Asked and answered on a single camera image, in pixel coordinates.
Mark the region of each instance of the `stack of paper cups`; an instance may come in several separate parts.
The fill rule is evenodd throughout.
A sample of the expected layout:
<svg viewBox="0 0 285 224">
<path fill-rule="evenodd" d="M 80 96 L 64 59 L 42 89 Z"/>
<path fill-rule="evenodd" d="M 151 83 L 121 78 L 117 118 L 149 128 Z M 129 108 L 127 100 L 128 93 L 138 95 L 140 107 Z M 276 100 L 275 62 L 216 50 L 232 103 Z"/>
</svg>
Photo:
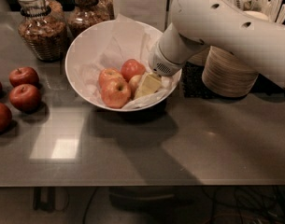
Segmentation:
<svg viewBox="0 0 285 224">
<path fill-rule="evenodd" d="M 249 12 L 250 15 L 265 19 L 264 14 Z M 204 84 L 218 95 L 239 98 L 247 95 L 259 73 L 236 58 L 230 52 L 210 47 L 202 74 Z"/>
</svg>

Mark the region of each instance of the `metal counter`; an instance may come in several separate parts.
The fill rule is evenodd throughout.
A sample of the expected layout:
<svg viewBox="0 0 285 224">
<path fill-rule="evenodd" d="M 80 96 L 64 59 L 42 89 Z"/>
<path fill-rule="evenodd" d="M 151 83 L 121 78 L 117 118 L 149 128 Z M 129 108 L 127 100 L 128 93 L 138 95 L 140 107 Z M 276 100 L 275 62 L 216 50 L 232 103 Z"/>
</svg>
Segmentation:
<svg viewBox="0 0 285 224">
<path fill-rule="evenodd" d="M 285 97 L 184 98 L 132 113 L 109 112 L 73 91 L 64 61 L 42 63 L 17 33 L 20 13 L 0 13 L 0 102 L 13 113 L 0 134 L 0 187 L 285 184 Z M 9 72 L 34 67 L 42 106 L 8 101 Z"/>
</svg>

